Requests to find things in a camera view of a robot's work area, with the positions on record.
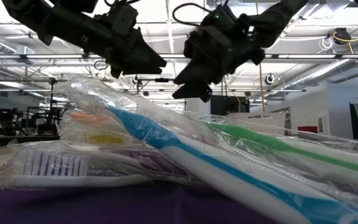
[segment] purple table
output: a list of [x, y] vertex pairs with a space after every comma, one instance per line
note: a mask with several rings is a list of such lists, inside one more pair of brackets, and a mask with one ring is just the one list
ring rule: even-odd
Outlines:
[[225, 196], [173, 183], [0, 191], [0, 223], [273, 223]]

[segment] clear plastic bag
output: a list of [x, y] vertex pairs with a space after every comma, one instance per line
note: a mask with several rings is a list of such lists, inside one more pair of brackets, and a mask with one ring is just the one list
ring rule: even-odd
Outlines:
[[101, 147], [64, 140], [10, 144], [0, 167], [0, 189], [119, 187], [153, 180], [205, 186], [153, 150]]
[[151, 150], [114, 120], [78, 111], [66, 111], [59, 125], [60, 139], [131, 150]]
[[358, 223], [358, 142], [260, 134], [251, 126], [262, 124], [179, 114], [90, 78], [56, 90], [280, 223]]

